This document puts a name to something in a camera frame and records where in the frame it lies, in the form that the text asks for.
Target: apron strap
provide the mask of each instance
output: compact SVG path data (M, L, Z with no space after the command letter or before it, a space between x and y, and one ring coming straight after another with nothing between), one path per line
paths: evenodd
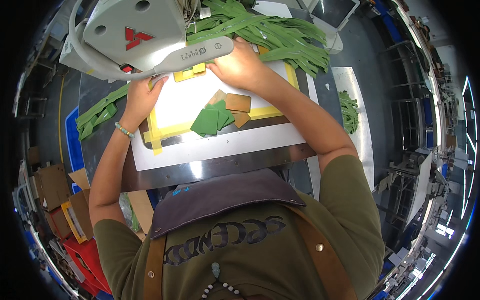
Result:
M295 213L298 231L312 257L318 276L330 300L357 300L357 294L330 243L298 208L284 205Z
M317 269L330 300L357 300L357 294L338 256L325 236L298 208L283 205L295 213L298 231ZM167 234L150 241L144 277L144 300L162 300L163 256Z
M144 300L162 300L163 255L167 234L150 241L144 275Z

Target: white cable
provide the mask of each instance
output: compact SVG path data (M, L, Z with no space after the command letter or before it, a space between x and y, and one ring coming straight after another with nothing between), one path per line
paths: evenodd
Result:
M70 14L70 19L68 22L68 31L69 31L70 37L72 38L73 48L77 52L78 56L80 56L80 58L86 64L88 64L90 67L92 67L99 73L102 73L107 77L111 77L112 79L117 79L117 80L140 80L140 79L144 79L144 78L155 75L154 69L150 69L148 71L141 72L141 73L127 74L121 71L119 68L118 72L115 72L113 70L109 70L105 68L103 66L104 63L100 62L98 58L90 56L80 44L80 41L78 40L77 35L75 33L75 16L77 15L77 11L81 3L82 3L82 0L77 0L77 2L73 7L73 10L72 10L72 13ZM115 64L116 66L118 66L118 64L115 63L114 61L111 61L111 62L112 64Z

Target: beaded bracelet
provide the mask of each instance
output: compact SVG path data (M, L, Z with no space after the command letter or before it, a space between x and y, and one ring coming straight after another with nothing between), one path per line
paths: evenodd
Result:
M118 122L115 122L115 126L121 130L121 132L123 132L124 134L126 134L128 137L131 137L131 138L134 138L135 137L135 134L127 131L125 128L123 128L120 123Z

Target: person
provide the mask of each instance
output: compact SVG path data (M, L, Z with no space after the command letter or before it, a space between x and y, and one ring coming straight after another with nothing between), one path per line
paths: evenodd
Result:
M269 169L188 183L156 206L142 243L118 198L129 137L115 130L89 200L101 266L115 299L365 299L384 243L362 163L345 130L266 67L242 38L208 64L223 82L278 108L318 154L320 200ZM119 123L135 132L167 77L130 83Z

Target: blue plastic crate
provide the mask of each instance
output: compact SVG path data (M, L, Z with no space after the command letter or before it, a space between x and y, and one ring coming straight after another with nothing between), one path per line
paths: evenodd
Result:
M79 191L81 191L82 189L74 182L72 183L72 191L73 191L73 194L75 195L76 193L78 193Z
M70 165L72 171L79 170L84 165L84 157L82 155L82 147L78 140L77 123L78 106L65 119L65 134L67 135L68 156L70 157Z

